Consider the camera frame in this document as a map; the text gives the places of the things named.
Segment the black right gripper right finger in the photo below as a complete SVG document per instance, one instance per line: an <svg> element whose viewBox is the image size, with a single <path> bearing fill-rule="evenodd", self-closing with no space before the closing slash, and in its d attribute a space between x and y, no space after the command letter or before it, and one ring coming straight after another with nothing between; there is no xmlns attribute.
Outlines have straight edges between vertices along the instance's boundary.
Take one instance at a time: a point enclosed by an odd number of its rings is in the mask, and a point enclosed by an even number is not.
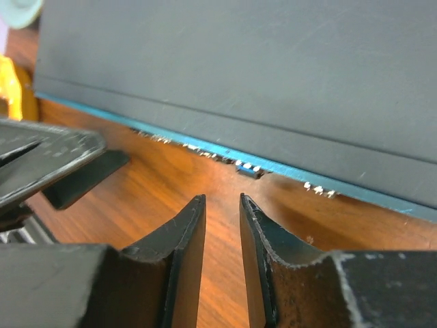
<svg viewBox="0 0 437 328"><path fill-rule="evenodd" d="M435 251L322 251L240 196L252 327L435 327Z"/></svg>

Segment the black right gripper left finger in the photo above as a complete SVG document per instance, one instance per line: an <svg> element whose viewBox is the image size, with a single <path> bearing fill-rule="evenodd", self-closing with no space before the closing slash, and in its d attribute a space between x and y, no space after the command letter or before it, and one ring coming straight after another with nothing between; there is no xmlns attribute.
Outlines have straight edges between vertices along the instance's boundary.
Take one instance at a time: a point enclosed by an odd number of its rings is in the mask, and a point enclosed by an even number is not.
<svg viewBox="0 0 437 328"><path fill-rule="evenodd" d="M1 234L2 327L194 327L206 198L137 242L60 243L31 209Z"/></svg>

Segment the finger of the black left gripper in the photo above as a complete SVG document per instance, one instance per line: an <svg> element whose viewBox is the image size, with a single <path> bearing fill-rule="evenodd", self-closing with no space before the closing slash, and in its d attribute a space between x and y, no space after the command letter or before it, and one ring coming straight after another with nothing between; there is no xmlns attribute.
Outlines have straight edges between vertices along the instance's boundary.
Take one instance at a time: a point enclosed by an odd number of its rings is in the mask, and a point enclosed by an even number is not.
<svg viewBox="0 0 437 328"><path fill-rule="evenodd" d="M128 162L129 156L125 152L106 150L45 188L42 194L55 210L65 210Z"/></svg>
<svg viewBox="0 0 437 328"><path fill-rule="evenodd" d="M1 213L15 207L106 150L93 131L1 119Z"/></svg>

